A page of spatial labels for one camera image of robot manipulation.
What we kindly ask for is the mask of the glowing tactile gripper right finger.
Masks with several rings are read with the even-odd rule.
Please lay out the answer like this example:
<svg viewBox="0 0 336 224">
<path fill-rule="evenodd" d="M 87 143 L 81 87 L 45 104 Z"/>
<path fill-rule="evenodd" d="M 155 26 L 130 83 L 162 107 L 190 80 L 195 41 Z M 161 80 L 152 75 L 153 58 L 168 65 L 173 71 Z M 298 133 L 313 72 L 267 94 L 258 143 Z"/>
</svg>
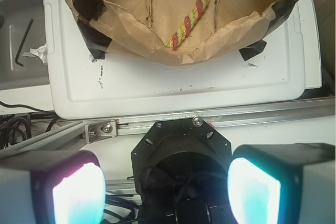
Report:
<svg viewBox="0 0 336 224">
<path fill-rule="evenodd" d="M 241 145 L 227 188 L 238 223 L 335 223 L 335 146 Z"/>
</svg>

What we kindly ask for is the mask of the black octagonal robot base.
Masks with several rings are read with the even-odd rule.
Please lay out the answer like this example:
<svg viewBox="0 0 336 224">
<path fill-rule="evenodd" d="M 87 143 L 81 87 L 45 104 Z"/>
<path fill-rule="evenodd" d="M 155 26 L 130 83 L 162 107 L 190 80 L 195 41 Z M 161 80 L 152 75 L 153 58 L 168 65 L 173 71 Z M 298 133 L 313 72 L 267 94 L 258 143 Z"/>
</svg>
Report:
<svg viewBox="0 0 336 224">
<path fill-rule="evenodd" d="M 235 223 L 227 192 L 232 147 L 219 132 L 145 136 L 131 151 L 139 223 Z"/>
</svg>

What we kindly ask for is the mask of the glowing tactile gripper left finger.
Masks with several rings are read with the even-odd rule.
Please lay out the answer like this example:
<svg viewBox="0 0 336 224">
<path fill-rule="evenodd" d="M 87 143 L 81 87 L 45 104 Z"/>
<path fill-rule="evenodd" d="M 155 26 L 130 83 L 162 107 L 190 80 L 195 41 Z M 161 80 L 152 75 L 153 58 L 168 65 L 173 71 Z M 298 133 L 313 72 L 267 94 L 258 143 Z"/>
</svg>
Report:
<svg viewBox="0 0 336 224">
<path fill-rule="evenodd" d="M 1 151 L 1 223 L 100 223 L 105 194 L 90 151 Z"/>
</svg>

